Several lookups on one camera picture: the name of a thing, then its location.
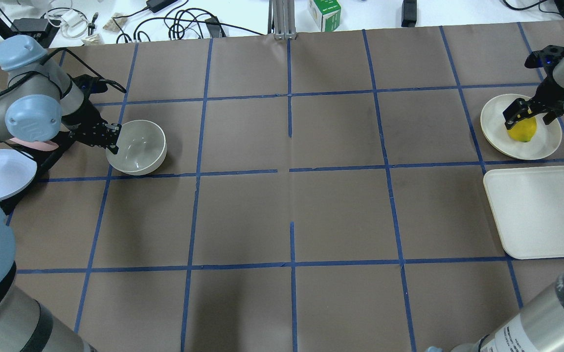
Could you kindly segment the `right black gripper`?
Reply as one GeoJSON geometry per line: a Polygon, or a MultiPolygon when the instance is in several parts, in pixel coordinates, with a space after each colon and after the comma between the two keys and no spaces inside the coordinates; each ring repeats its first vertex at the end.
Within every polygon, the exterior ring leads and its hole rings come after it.
{"type": "Polygon", "coordinates": [[[503,110],[504,126],[512,129],[518,122],[541,114],[545,126],[555,122],[564,115],[564,88],[554,78],[545,78],[538,86],[530,102],[515,99],[503,110]]]}

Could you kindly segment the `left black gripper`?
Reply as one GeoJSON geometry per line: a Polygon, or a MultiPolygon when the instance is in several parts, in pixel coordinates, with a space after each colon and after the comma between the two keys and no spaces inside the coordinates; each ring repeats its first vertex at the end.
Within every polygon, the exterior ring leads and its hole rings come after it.
{"type": "Polygon", "coordinates": [[[87,146],[103,146],[106,150],[119,150],[121,125],[108,123],[92,103],[83,103],[75,112],[64,116],[64,126],[76,142],[87,146]]]}

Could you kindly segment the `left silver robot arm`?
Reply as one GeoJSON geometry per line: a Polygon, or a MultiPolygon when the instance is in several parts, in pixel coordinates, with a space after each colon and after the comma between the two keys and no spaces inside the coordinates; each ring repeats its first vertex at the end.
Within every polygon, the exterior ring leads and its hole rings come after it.
{"type": "MultiPolygon", "coordinates": [[[[108,123],[82,90],[34,38],[18,34],[0,43],[0,143],[12,138],[46,142],[61,126],[88,146],[118,152],[121,126],[108,123]]],[[[93,352],[95,348],[16,285],[16,241],[0,208],[0,352],[93,352]]]]}

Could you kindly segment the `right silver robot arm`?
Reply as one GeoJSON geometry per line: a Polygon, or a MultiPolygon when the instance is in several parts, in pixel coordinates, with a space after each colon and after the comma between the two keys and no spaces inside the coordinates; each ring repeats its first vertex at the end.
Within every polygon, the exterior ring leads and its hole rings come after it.
{"type": "MultiPolygon", "coordinates": [[[[546,74],[532,97],[501,94],[483,107],[487,142],[532,161],[559,146],[564,115],[564,46],[526,58],[546,74]]],[[[564,166],[490,170],[483,185],[503,249],[515,259],[564,258],[564,166]]],[[[492,333],[455,352],[564,352],[564,271],[492,333]]]]}

